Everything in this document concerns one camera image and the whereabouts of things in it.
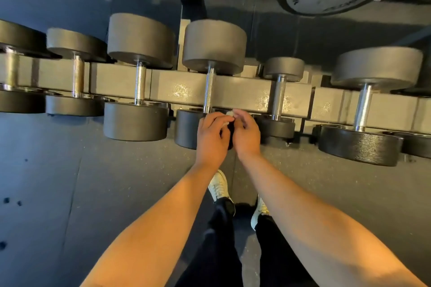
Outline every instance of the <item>white sneaker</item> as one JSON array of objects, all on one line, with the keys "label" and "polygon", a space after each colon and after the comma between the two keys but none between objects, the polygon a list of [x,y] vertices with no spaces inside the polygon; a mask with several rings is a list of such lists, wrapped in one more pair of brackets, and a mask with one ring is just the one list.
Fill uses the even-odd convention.
[{"label": "white sneaker", "polygon": [[257,219],[260,215],[270,215],[268,208],[266,207],[265,203],[263,203],[262,198],[259,197],[259,195],[257,197],[259,198],[257,201],[257,207],[256,210],[254,210],[253,216],[251,217],[251,228],[253,228],[253,230],[256,230],[255,228],[257,225]]},{"label": "white sneaker", "polygon": [[228,192],[228,180],[226,179],[223,171],[220,169],[217,170],[213,176],[213,179],[209,182],[208,190],[211,193],[214,202],[216,202],[218,199],[221,199],[222,197],[227,197],[232,201]]}]

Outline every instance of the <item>leg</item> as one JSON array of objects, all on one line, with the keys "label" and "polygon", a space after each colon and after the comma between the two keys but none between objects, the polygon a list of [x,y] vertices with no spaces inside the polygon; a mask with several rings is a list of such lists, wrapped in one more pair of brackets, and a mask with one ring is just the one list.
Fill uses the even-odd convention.
[{"label": "leg", "polygon": [[261,287],[317,286],[278,229],[261,199],[259,199],[258,207],[262,208],[261,203],[264,211],[258,213],[257,220],[255,220],[255,222],[257,221],[256,236],[262,250],[260,257]]},{"label": "leg", "polygon": [[220,191],[221,189],[217,188],[216,197],[211,191],[216,207],[213,217],[208,223],[202,245],[186,271],[181,275],[176,287],[243,286],[242,266],[234,242],[232,219],[235,214],[235,206],[227,194],[227,185],[225,193],[220,193]]}]

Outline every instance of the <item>person's right hand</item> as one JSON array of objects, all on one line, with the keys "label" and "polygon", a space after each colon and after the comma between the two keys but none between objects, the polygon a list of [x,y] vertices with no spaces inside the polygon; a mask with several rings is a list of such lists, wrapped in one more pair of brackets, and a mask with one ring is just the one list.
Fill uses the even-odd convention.
[{"label": "person's right hand", "polygon": [[234,148],[240,161],[249,156],[260,156],[260,131],[254,118],[244,110],[234,109]]}]

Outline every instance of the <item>forearm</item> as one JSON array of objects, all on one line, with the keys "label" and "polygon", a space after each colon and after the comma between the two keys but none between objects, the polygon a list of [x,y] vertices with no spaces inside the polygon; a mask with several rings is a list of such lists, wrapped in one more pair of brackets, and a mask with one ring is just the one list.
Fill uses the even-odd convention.
[{"label": "forearm", "polygon": [[82,287],[164,286],[214,172],[193,167],[105,251]]},{"label": "forearm", "polygon": [[241,159],[279,229],[324,286],[424,286],[369,230],[261,156]]}]

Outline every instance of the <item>hand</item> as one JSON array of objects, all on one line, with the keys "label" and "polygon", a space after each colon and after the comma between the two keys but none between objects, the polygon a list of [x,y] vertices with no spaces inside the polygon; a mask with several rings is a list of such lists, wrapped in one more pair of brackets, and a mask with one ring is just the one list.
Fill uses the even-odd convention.
[{"label": "hand", "polygon": [[210,168],[214,173],[218,170],[228,154],[231,137],[228,124],[234,120],[222,113],[209,113],[201,118],[197,129],[196,166]]},{"label": "hand", "polygon": [[234,109],[234,147],[243,161],[249,156],[260,156],[260,130],[254,118],[244,110]]}]

